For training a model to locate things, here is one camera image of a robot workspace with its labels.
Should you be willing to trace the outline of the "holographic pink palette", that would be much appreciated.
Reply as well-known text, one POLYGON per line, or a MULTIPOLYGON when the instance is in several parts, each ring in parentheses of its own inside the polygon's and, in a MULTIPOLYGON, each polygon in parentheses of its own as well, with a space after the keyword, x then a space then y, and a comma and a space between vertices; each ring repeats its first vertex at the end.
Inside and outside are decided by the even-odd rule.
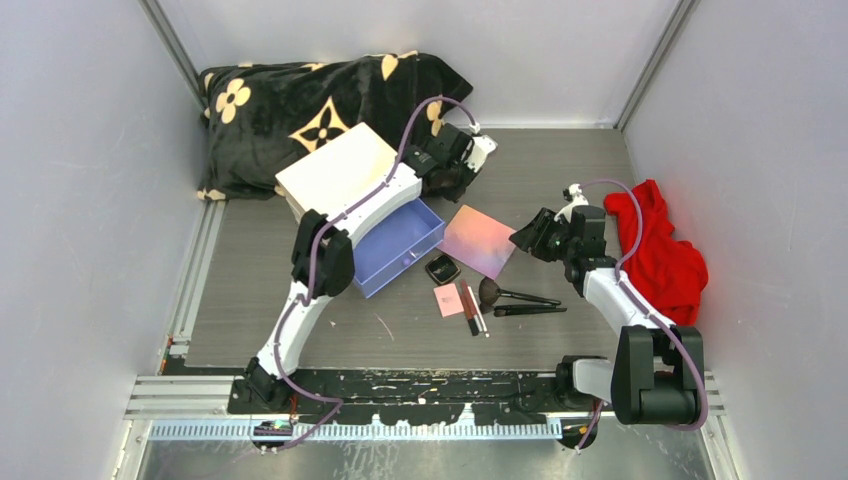
POLYGON ((516 246, 515 229, 463 205, 447 224, 439 249, 485 277, 496 279, 516 246))

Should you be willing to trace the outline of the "black square compact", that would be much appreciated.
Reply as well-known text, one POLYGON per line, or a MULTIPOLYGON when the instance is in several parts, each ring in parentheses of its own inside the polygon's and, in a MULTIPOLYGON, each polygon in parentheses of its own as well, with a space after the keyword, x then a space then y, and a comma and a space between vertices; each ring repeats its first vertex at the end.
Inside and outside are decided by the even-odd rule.
POLYGON ((452 283, 460 274, 457 263, 444 253, 437 255, 425 265, 429 278, 438 286, 452 283))

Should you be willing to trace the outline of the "white drawer organizer box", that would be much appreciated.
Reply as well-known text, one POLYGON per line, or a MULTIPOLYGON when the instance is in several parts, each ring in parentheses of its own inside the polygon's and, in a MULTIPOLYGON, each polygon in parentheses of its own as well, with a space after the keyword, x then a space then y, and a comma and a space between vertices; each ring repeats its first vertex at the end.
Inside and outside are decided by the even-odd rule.
POLYGON ((383 179, 397 152, 360 123, 276 175, 296 222, 309 210, 332 214, 362 198, 383 179))

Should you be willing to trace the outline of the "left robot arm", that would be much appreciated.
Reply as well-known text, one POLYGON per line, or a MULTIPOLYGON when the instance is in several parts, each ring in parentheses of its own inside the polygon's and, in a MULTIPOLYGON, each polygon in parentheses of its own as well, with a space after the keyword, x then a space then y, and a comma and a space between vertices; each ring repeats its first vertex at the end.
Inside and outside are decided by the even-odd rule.
POLYGON ((292 394, 305 395, 291 376, 321 313, 354 280, 356 245, 430 184, 436 185, 439 195, 458 199, 497 148, 476 123, 468 132, 447 125, 423 146, 410 147, 409 137, 403 133, 399 147, 392 149, 360 123, 327 150, 301 160, 303 166, 356 160, 363 178, 346 181, 347 192, 326 180, 308 187, 308 192, 331 204, 306 210, 300 217, 289 295, 269 339, 248 363, 243 379, 234 382, 229 412, 280 413, 292 394))

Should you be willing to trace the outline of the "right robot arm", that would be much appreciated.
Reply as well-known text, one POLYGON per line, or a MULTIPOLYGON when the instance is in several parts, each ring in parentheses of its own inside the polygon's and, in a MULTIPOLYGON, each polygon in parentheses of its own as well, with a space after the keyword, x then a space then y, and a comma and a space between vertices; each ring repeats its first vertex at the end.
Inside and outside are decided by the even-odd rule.
POLYGON ((675 324, 638 292, 607 254, 605 226, 600 207, 543 208, 509 238, 536 259, 562 263, 565 278, 618 337, 614 360, 567 361, 570 372, 556 382, 556 400, 577 411, 595 397, 607 402, 622 424, 696 429, 709 410, 703 338, 696 328, 675 324))

